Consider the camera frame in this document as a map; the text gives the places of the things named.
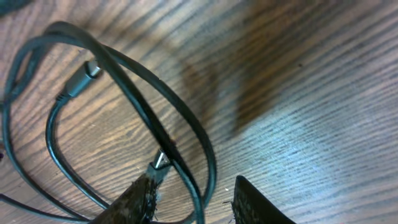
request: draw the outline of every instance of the cable plug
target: cable plug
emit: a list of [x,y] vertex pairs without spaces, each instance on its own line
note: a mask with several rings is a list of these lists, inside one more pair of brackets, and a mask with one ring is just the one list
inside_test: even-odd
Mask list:
[[84,64],[69,78],[57,100],[64,98],[77,97],[82,91],[88,88],[93,80],[96,80],[103,73],[96,60],[89,62],[85,61]]

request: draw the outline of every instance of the wood grain surface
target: wood grain surface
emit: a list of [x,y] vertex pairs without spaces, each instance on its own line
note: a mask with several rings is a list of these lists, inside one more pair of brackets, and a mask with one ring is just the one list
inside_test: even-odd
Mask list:
[[[0,18],[0,84],[13,56],[54,21],[78,25],[139,61],[194,111],[213,143],[218,183],[208,223],[228,223],[244,175],[297,223],[398,223],[398,2],[50,1]],[[49,109],[86,50],[56,45],[12,106],[19,161],[51,195],[95,217],[99,206],[57,169],[45,147]],[[204,153],[187,123],[128,72],[163,122],[202,191]],[[158,145],[108,75],[69,103],[60,147],[107,202],[139,177]],[[1,192],[62,214],[5,157]],[[173,170],[156,217],[190,213]],[[0,223],[53,223],[0,204]]]

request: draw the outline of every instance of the metal connector tip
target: metal connector tip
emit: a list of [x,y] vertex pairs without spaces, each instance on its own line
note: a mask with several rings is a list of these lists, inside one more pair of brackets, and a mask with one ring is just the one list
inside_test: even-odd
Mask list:
[[102,68],[100,67],[99,63],[97,60],[93,59],[89,62],[87,62],[87,68],[88,68],[88,73],[92,77],[96,77],[102,73]]

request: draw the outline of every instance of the cable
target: cable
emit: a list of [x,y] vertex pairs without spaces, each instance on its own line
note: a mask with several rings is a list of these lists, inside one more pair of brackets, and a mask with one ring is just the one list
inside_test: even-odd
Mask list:
[[[89,73],[90,65],[98,68],[94,73]],[[109,204],[101,199],[100,196],[96,195],[93,189],[88,185],[71,167],[59,150],[55,127],[57,125],[57,116],[63,105],[67,104],[71,97],[76,97],[81,93],[89,84],[96,79],[99,73],[102,73],[101,69],[95,61],[85,62],[65,84],[65,88],[62,93],[57,96],[57,100],[53,105],[47,119],[47,125],[45,128],[45,142],[47,143],[47,149],[49,150],[50,156],[58,168],[65,174],[65,176],[87,197],[94,201],[97,205],[103,209],[109,208]]]
[[36,208],[32,208],[30,206],[24,205],[23,203],[17,202],[16,200],[5,196],[4,194],[0,194],[0,202],[5,202],[9,205],[12,205],[16,208],[24,210],[25,212],[32,213],[34,215],[38,215],[42,218],[51,218],[56,221],[60,222],[70,222],[70,223],[88,223],[87,221],[83,222],[79,218],[70,218],[70,217],[63,217],[60,215],[53,215],[47,212],[42,212]]
[[[146,125],[149,127],[149,129],[154,133],[155,138],[158,140],[159,144],[162,146],[162,148],[165,150],[165,153],[167,157],[172,158],[173,165],[177,169],[177,172],[180,173],[182,176],[182,179],[184,180],[185,184],[187,185],[188,189],[190,190],[190,193],[193,195],[193,201],[195,205],[195,211],[198,211],[201,209],[201,211],[197,212],[197,217],[198,217],[198,223],[203,222],[203,208],[200,208],[201,202],[200,202],[200,197],[198,194],[198,189],[192,175],[189,173],[189,170],[187,169],[186,165],[183,163],[182,158],[178,154],[178,151],[176,148],[173,146],[173,144],[170,143],[170,141],[167,141],[169,139],[167,133],[164,131],[162,125],[160,124],[159,120],[156,118],[154,115],[153,111],[150,109],[149,105],[147,105],[146,101],[143,99],[142,95],[138,92],[134,84],[128,79],[126,74],[124,73],[119,73],[121,68],[112,60],[112,58],[109,57],[109,55],[106,53],[108,51],[109,53],[113,54],[113,57],[123,66],[126,68],[132,70],[136,74],[138,74],[141,78],[143,78],[145,81],[149,82],[152,86],[154,86],[155,89],[157,89],[161,94],[163,94],[166,99],[168,99],[171,104],[176,107],[178,112],[182,114],[182,116],[187,120],[189,125],[192,127],[194,130],[195,134],[199,138],[206,154],[206,159],[208,161],[208,185],[205,190],[204,197],[202,198],[202,202],[204,206],[207,206],[208,202],[210,201],[210,198],[213,194],[214,188],[215,188],[215,182],[216,182],[216,166],[215,166],[215,157],[214,157],[214,152],[211,146],[210,141],[208,140],[208,137],[206,135],[206,132],[196,119],[196,117],[193,115],[193,113],[189,110],[189,108],[183,103],[183,101],[178,98],[178,96],[166,85],[164,84],[161,80],[159,80],[152,72],[148,71],[145,67],[140,65],[139,63],[133,61],[132,59],[128,58],[127,56],[123,55],[120,52],[117,52],[114,49],[111,49],[106,46],[102,46],[99,43],[95,42],[93,43],[93,38],[86,34],[84,31],[80,30],[77,27],[74,27],[70,24],[61,22],[61,23],[56,23],[50,26],[50,28],[47,31],[47,35],[44,35],[42,37],[36,37],[34,39],[31,39],[28,41],[21,49],[18,51],[16,60],[13,63],[13,66],[10,70],[10,76],[9,80],[7,83],[14,83],[15,78],[11,78],[15,73],[18,71],[20,62],[25,55],[31,51],[34,50],[34,55],[36,55],[36,58],[31,57],[30,62],[28,66],[28,69],[25,71],[25,74],[23,74],[21,81],[19,83],[16,83],[12,85],[14,88],[11,87],[6,90],[6,99],[4,102],[4,108],[9,110],[9,104],[16,99],[23,91],[23,89],[29,84],[32,74],[37,67],[37,65],[40,62],[41,57],[43,57],[43,53],[40,54],[40,52],[44,51],[43,47],[40,47],[44,44],[48,43],[56,43],[56,42],[63,42],[66,44],[73,44],[77,45],[80,47],[83,47],[82,44],[74,39],[73,37],[67,36],[67,35],[60,35],[60,32],[64,32],[68,35],[74,35],[75,37],[78,37],[80,40],[84,40],[85,45],[89,48],[89,50],[94,50],[96,58],[100,61],[100,63],[103,63],[104,60],[107,62],[110,62],[110,65],[104,66],[105,69],[110,71],[111,76],[113,75],[113,78],[115,77],[115,81],[117,84],[122,88],[122,91],[124,93],[127,93],[127,97],[130,99],[132,104],[136,107],[137,111],[141,113],[140,115],[142,116],[143,120],[146,122]],[[4,120],[9,120],[5,118],[9,118],[9,114],[6,114],[7,116],[3,117],[3,134],[5,133],[4,128]],[[17,170],[22,170],[22,167],[18,162],[13,162],[14,166],[19,169]],[[186,219],[176,222],[176,223],[190,223],[195,219],[195,217],[191,214],[189,217]]]

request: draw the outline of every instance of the cable connector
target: cable connector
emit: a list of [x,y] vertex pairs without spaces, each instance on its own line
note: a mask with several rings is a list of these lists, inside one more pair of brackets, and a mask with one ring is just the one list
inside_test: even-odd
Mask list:
[[62,95],[76,97],[85,90],[90,83],[102,74],[103,70],[96,60],[84,64],[69,78],[62,91]]

